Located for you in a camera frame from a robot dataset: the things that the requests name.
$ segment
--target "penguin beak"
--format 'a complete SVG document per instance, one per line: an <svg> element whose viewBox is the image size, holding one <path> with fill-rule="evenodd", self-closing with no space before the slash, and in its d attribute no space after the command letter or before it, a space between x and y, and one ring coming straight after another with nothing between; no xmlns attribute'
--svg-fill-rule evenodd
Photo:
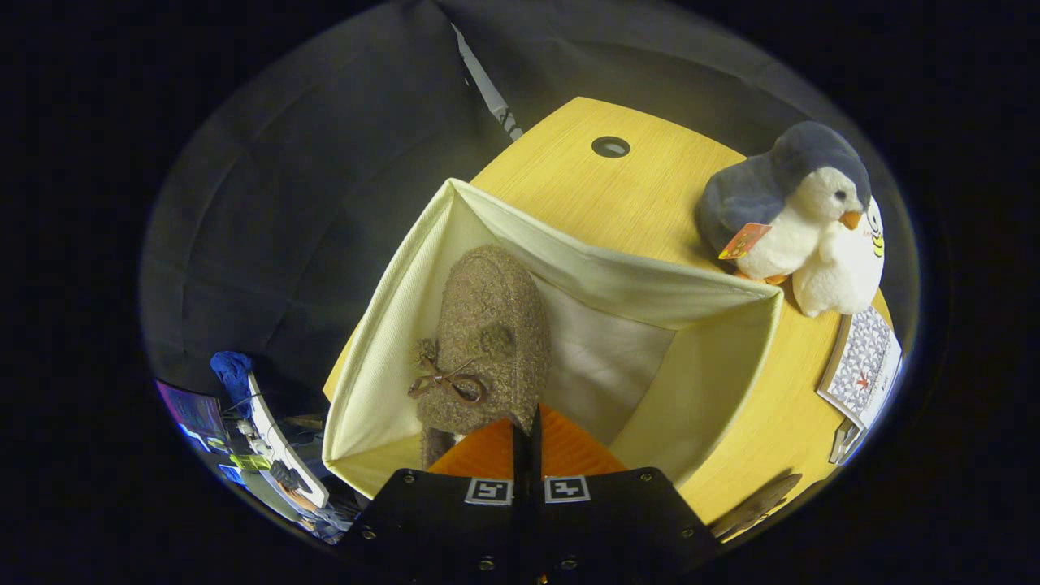
<svg viewBox="0 0 1040 585"><path fill-rule="evenodd" d="M856 226L859 225L859 219L861 217L863 217L862 213L856 211L847 211L841 214L841 218L839 218L838 221L844 224L847 228L854 230L856 229Z"/></svg>

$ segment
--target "yellow wooden table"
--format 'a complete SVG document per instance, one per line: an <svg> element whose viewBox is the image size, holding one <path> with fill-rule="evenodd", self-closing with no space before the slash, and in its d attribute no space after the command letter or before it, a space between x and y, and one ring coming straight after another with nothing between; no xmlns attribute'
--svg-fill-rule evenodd
<svg viewBox="0 0 1040 585"><path fill-rule="evenodd" d="M620 158L593 152L600 136L624 138ZM576 98L528 130L471 183L510 205L603 248L724 272L701 244L694 204L708 178L746 157L681 126L625 107ZM803 474L792 501L835 469L827 462L843 416L815 393L837 338L839 315L809 319L784 284L783 312L751 399L679 492L710 524L768 481ZM874 306L891 323L879 291ZM332 399L349 342L324 393Z"/></svg>

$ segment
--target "fabric bin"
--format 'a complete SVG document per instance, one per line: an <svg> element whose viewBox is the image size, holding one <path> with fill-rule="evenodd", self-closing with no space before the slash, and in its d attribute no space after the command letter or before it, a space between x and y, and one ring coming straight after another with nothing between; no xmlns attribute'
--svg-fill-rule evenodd
<svg viewBox="0 0 1040 585"><path fill-rule="evenodd" d="M419 468L417 339L437 329L448 272L498 244L523 262L549 316L543 402L629 467L683 483L749 399L780 315L780 288L588 246L458 179L401 243L355 331L322 460L368 498Z"/></svg>

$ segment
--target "black metal plate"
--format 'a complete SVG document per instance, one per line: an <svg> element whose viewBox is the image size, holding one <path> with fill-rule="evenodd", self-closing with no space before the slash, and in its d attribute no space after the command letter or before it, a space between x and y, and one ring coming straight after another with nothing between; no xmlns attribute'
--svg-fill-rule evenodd
<svg viewBox="0 0 1040 585"><path fill-rule="evenodd" d="M656 583L718 553L719 542L659 469L586 482L588 502L539 506L549 583Z"/></svg>
<svg viewBox="0 0 1040 585"><path fill-rule="evenodd" d="M717 554L660 470L586 482L587 502L546 504L540 483L527 505L478 506L465 503L470 478L400 469L339 546L400 583L658 582Z"/></svg>
<svg viewBox="0 0 1040 585"><path fill-rule="evenodd" d="M398 469L338 546L400 583L505 583L513 508L465 503L469 484Z"/></svg>

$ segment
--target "brown fuzzy slipper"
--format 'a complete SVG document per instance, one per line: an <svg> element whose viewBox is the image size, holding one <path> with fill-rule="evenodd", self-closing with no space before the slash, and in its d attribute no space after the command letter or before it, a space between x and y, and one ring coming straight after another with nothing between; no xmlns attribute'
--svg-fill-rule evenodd
<svg viewBox="0 0 1040 585"><path fill-rule="evenodd" d="M505 249L470 250L451 268L437 339L420 340L426 376L417 398L423 468L449 448L442 433L469 434L509 418L529 433L549 370L549 325L527 271Z"/></svg>

